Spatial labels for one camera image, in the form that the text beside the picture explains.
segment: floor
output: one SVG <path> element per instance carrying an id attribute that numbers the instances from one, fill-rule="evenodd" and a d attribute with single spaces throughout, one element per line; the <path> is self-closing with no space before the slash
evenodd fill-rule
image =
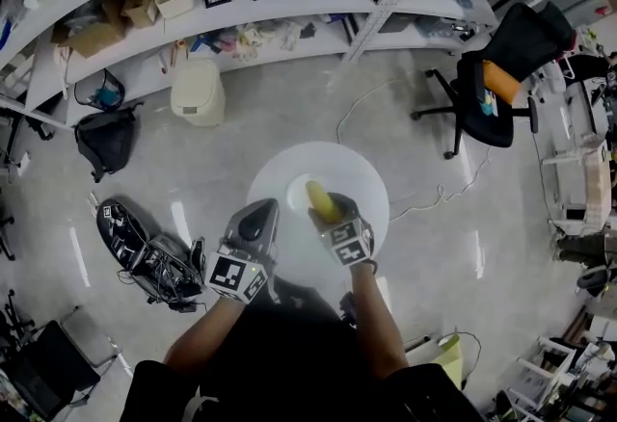
<path id="1" fill-rule="evenodd" d="M 434 80 L 427 82 L 420 71 L 439 66 L 451 75 L 453 58 L 432 51 L 366 53 L 355 73 L 332 92 L 329 80 L 337 64 L 336 57 L 321 57 L 225 74 L 227 120 L 214 130 L 175 118 L 168 92 L 150 96 L 129 165 L 98 185 L 72 133 L 58 132 L 43 143 L 22 125 L 14 154 L 19 158 L 28 150 L 32 162 L 22 178 L 3 189 L 15 218 L 7 234 L 18 260 L 0 259 L 0 294 L 13 287 L 19 306 L 38 323 L 80 303 L 121 346 L 129 366 L 162 359 L 199 315 L 148 305 L 137 286 L 117 280 L 115 260 L 94 226 L 90 191 L 100 200 L 130 196 L 173 233 L 170 205 L 181 201 L 190 235 L 202 235 L 213 248 L 272 156 L 298 143 L 335 142 L 336 125 L 353 100 L 388 81 L 355 109 L 342 128 L 342 142 L 382 176 L 391 215 L 431 205 L 440 183 L 448 196 L 473 180 L 487 156 L 484 145 L 464 138 L 461 156 L 444 161 L 453 141 L 452 118 L 411 122 L 408 117 L 416 107 L 444 102 Z M 392 222 L 378 257 L 406 340 L 454 329 L 479 337 L 482 353 L 466 390 L 478 406 L 508 384 L 516 357 L 534 338 L 561 333 L 582 301 L 575 294 L 579 267 L 552 260 L 530 131 L 523 120 L 515 130 L 514 145 L 493 148 L 464 195 Z M 548 153 L 546 136 L 541 132 L 538 140 Z M 71 228 L 90 286 L 77 264 Z M 468 338 L 464 351 L 470 369 L 477 348 Z M 129 385 L 116 363 L 88 405 L 70 419 L 118 420 Z"/>

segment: chair leg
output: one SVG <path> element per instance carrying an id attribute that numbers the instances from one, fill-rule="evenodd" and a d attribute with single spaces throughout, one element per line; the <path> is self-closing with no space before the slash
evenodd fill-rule
<path id="1" fill-rule="evenodd" d="M 459 120 L 456 119 L 456 133 L 454 135 L 454 150 L 447 151 L 446 153 L 444 153 L 443 158 L 445 158 L 446 160 L 452 160 L 452 158 L 454 158 L 456 155 L 459 154 L 459 148 L 461 147 L 461 136 L 462 135 L 463 135 L 463 126 L 461 125 Z"/>
<path id="2" fill-rule="evenodd" d="M 440 107 L 437 109 L 420 110 L 418 112 L 412 112 L 410 117 L 412 120 L 418 120 L 422 116 L 430 116 L 431 114 L 454 114 L 454 106 Z"/>
<path id="3" fill-rule="evenodd" d="M 445 78 L 442 76 L 442 74 L 437 71 L 436 69 L 432 69 L 432 76 L 435 76 L 437 78 L 437 81 L 440 82 L 440 85 L 442 85 L 442 88 L 445 90 L 445 92 L 447 93 L 448 97 L 450 98 L 450 101 L 453 104 L 456 104 L 457 100 L 458 100 L 458 93 L 456 93 L 456 91 L 450 86 L 450 84 L 445 81 Z"/>

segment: shelving unit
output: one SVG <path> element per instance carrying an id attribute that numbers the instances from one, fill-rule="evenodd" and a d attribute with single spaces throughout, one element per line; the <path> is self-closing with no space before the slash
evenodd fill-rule
<path id="1" fill-rule="evenodd" d="M 51 33 L 54 24 L 66 14 L 90 0 L 54 0 L 35 12 L 29 12 L 13 30 L 7 44 L 0 50 L 0 67 L 5 66 L 27 43 L 39 37 L 35 52 L 30 83 L 25 105 L 18 104 L 0 95 L 0 106 L 18 110 L 37 119 L 48 119 L 60 127 L 70 128 L 83 116 L 96 112 L 90 107 L 76 103 L 70 97 L 62 103 L 62 109 L 54 118 L 36 110 L 45 100 L 62 88 L 61 74 L 54 63 L 54 47 Z M 463 44 L 457 39 L 428 39 L 414 26 L 391 34 L 379 34 L 381 26 L 392 13 L 413 13 L 443 16 L 485 24 L 497 25 L 497 19 L 487 0 L 472 0 L 472 9 L 462 8 L 454 0 L 232 0 L 225 5 L 207 9 L 203 0 L 194 0 L 195 8 L 173 19 L 159 17 L 154 26 L 145 29 L 129 28 L 123 41 L 104 49 L 90 59 L 73 53 L 67 68 L 67 82 L 76 84 L 90 75 L 109 68 L 126 87 L 126 100 L 140 98 L 151 92 L 168 88 L 173 74 L 163 75 L 155 52 L 168 44 L 230 26 L 265 19 L 293 18 L 323 13 L 361 14 L 361 29 L 350 43 L 340 23 L 326 25 L 315 21 L 317 34 L 312 39 L 300 40 L 292 51 L 282 50 L 271 42 L 259 49 L 258 57 L 241 61 L 232 54 L 213 55 L 201 52 L 219 65 L 222 71 L 239 67 L 256 66 L 277 61 L 298 59 L 326 54 L 342 54 L 340 77 L 364 50 L 394 48 L 440 48 L 460 49 Z M 530 0 L 536 5 L 543 0 Z"/>

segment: white round table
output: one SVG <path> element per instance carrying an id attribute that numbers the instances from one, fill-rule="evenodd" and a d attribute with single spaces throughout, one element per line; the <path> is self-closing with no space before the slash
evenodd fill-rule
<path id="1" fill-rule="evenodd" d="M 345 280 L 349 272 L 324 247 L 309 218 L 305 188 L 309 180 L 317 180 L 327 192 L 343 194 L 358 204 L 362 217 L 373 227 L 375 254 L 388 232 L 389 201 L 379 173 L 360 154 L 342 145 L 295 145 L 261 169 L 247 204 L 264 198 L 279 202 L 275 273 L 297 285 L 321 288 Z"/>

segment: glove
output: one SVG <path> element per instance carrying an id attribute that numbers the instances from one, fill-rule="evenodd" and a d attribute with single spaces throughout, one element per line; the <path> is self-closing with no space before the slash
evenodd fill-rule
<path id="1" fill-rule="evenodd" d="M 356 202 L 338 193 L 325 193 L 319 185 L 307 189 L 314 206 L 308 215 L 336 261 L 352 266 L 370 259 L 375 249 L 373 229 Z"/>

